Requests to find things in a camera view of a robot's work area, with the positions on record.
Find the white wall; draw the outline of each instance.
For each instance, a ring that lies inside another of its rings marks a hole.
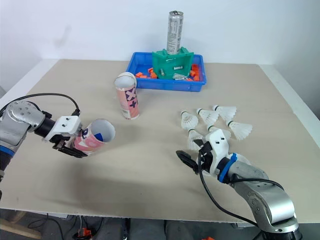
[[[166,47],[168,12],[205,62],[275,64],[320,116],[319,0],[2,0],[7,91],[41,58],[129,60]]]

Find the pink paper cup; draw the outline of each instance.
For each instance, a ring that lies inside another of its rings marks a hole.
[[[114,80],[122,115],[129,120],[136,119],[140,114],[136,85],[137,79],[131,72],[121,73]]]
[[[109,121],[96,119],[74,139],[73,147],[90,155],[112,141],[115,136],[115,127]]]

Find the beige tabletop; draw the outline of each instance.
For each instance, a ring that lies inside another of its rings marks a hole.
[[[292,198],[300,223],[320,222],[320,149],[258,65],[205,65],[201,92],[138,89],[140,116],[122,117],[113,81],[128,62],[60,60],[31,90],[74,98],[84,126],[105,118],[116,128],[115,140],[87,158],[51,149],[33,133],[11,160],[1,182],[0,208],[150,219],[239,222],[219,211],[199,176],[176,156],[187,150],[188,134],[180,111],[236,106],[235,121],[253,125],[248,138],[229,141],[238,152],[282,184]],[[53,115],[70,115],[67,99],[33,99]],[[219,120],[218,127],[226,128]],[[200,120],[197,129],[206,134]],[[247,203],[228,185],[205,177],[223,207],[253,219]]]

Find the shuttlecock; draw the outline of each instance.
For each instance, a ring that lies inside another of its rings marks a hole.
[[[202,108],[198,108],[196,110],[196,113],[202,118],[204,123],[207,125],[213,125],[219,117],[219,113],[217,111],[203,110]]]
[[[193,115],[187,111],[181,112],[181,127],[185,130],[194,129],[199,120],[196,115]]]
[[[189,130],[189,137],[188,137],[188,149],[189,150],[194,150],[194,151],[199,151],[200,147],[194,142],[196,139],[203,139],[204,136],[202,136],[200,133],[198,133],[195,129],[190,129]]]
[[[251,124],[239,123],[235,121],[229,121],[226,122],[226,124],[229,128],[231,128],[237,140],[245,139],[252,131]]]
[[[213,131],[215,131],[215,130],[217,130],[217,129],[221,129],[222,132],[223,132],[223,135],[225,136],[225,139],[226,139],[227,141],[231,138],[231,132],[228,131],[228,130],[226,130],[226,129],[218,128],[218,127],[213,126],[213,125],[208,125],[208,126],[207,126],[207,129],[208,129],[209,132],[213,132]]]
[[[237,108],[235,106],[219,106],[219,105],[213,105],[212,107],[213,111],[217,111],[220,117],[226,122],[231,121],[237,111]]]

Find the cable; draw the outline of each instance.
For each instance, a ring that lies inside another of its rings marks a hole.
[[[233,179],[230,183],[238,183],[238,182],[262,182],[262,183],[269,183],[269,184],[274,184],[284,190],[283,186],[281,186],[279,183],[276,181],[272,181],[269,179],[264,179],[264,178],[240,178],[240,179]]]
[[[96,230],[96,234],[99,232],[99,230],[100,230],[100,228],[101,228],[101,225],[102,225],[102,222],[104,221],[104,217],[101,219],[101,221],[100,221],[100,224],[99,224],[99,227],[98,227],[98,229]]]
[[[82,229],[82,216],[80,216],[80,229]]]
[[[74,222],[72,224],[72,227],[70,227],[69,230],[65,232],[64,236],[67,236],[67,234],[75,227],[75,225],[77,223],[77,217],[78,216],[75,216],[75,219],[74,219]]]
[[[61,96],[61,97],[65,97],[65,98],[71,100],[71,101],[73,102],[73,104],[75,105],[75,110],[80,112],[79,106],[78,106],[78,104],[76,103],[76,101],[73,100],[70,96],[65,95],[65,94],[62,94],[62,93],[46,92],[46,93],[30,94],[30,95],[18,97],[18,98],[16,98],[16,99],[12,100],[11,102],[19,101],[19,100],[23,100],[23,99],[27,99],[27,98],[32,98],[32,97],[37,97],[37,96]],[[11,102],[9,102],[9,103],[6,104],[3,108],[1,108],[1,110],[0,110],[0,117],[3,115],[6,107],[7,107]]]
[[[82,216],[83,217],[83,222],[85,224],[85,227],[88,228],[88,222],[87,222],[87,219],[85,216]]]
[[[228,214],[228,215],[230,215],[230,216],[232,216],[232,217],[234,217],[234,218],[240,219],[240,220],[242,220],[242,221],[245,221],[245,222],[247,222],[247,223],[249,223],[249,224],[252,224],[252,225],[258,227],[258,224],[256,224],[254,221],[251,221],[250,219],[247,219],[247,218],[245,218],[245,217],[243,217],[243,216],[239,216],[239,215],[237,215],[237,214],[235,214],[235,213],[232,213],[232,212],[224,209],[222,206],[219,205],[219,203],[218,203],[218,202],[215,200],[215,198],[212,196],[212,194],[211,194],[211,192],[209,191],[209,188],[208,188],[208,186],[207,186],[207,184],[206,184],[206,182],[205,182],[204,175],[203,175],[203,173],[202,173],[201,159],[202,159],[202,155],[201,155],[201,153],[199,152],[199,155],[198,155],[198,170],[199,170],[200,179],[201,179],[202,185],[203,185],[206,193],[208,194],[209,198],[210,198],[211,201],[214,203],[214,205],[215,205],[219,210],[221,210],[222,212],[224,212],[225,214]]]
[[[40,221],[43,221],[43,223],[41,223],[41,224],[39,224],[39,225],[37,225],[37,226],[31,226],[32,224],[37,223],[37,222],[40,222]],[[47,221],[53,221],[53,222],[55,222],[55,223],[57,224],[57,226],[58,226],[58,228],[59,228],[59,231],[60,231],[61,239],[62,239],[62,240],[65,240],[64,234],[63,234],[63,232],[62,232],[60,223],[59,223],[57,220],[53,219],[53,218],[49,218],[49,214],[48,214],[48,213],[46,214],[46,218],[44,218],[44,219],[39,219],[39,220],[35,220],[35,221],[32,221],[31,223],[29,223],[29,224],[28,224],[28,229],[35,229],[35,228],[42,227],[43,225],[46,224]]]
[[[258,232],[258,234],[252,239],[252,240],[257,240],[262,234],[262,231]]]

